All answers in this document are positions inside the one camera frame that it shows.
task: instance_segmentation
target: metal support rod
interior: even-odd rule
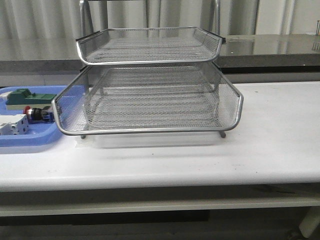
[[[220,0],[215,0],[215,25],[214,25],[214,32],[215,34],[220,35]]]
[[[94,32],[94,25],[92,23],[90,5],[88,0],[80,0],[80,27],[81,27],[81,36],[86,36],[86,17],[88,19],[90,34]]]
[[[89,30],[92,34],[94,32],[90,5],[88,1],[117,1],[117,0],[80,0],[80,26],[81,26],[81,36],[86,36],[86,17],[88,19]],[[214,23],[214,33],[220,35],[220,0],[211,0],[210,3],[210,16],[209,16],[209,31],[213,30]]]
[[[211,0],[210,3],[210,16],[209,16],[209,32],[220,35],[220,0]]]

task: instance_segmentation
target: desk organizer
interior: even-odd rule
[[[222,38],[197,27],[107,29],[77,40],[87,65],[53,101],[66,135],[233,129],[242,94],[212,63]]]

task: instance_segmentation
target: electrical component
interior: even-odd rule
[[[7,96],[5,102],[8,110],[23,110],[26,106],[44,108],[51,105],[56,94],[31,93],[28,88],[19,88]]]
[[[28,130],[26,114],[0,115],[0,135],[23,135]]]
[[[53,123],[55,121],[54,113],[51,106],[45,106],[42,109],[26,106],[23,110],[23,113],[26,114],[27,119],[30,123],[36,123],[39,121],[45,123]]]

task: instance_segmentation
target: upper tray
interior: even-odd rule
[[[219,56],[221,44],[197,27],[106,29],[76,41],[87,65],[206,62]]]

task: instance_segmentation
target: mesh surface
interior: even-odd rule
[[[79,46],[86,62],[108,64],[212,60],[218,55],[219,44],[219,37],[198,28],[168,28],[104,31]]]
[[[59,120],[71,132],[228,128],[239,95],[220,75],[208,79],[208,74],[214,76],[197,65],[108,68],[85,94],[75,85],[58,97],[56,106],[64,113]]]

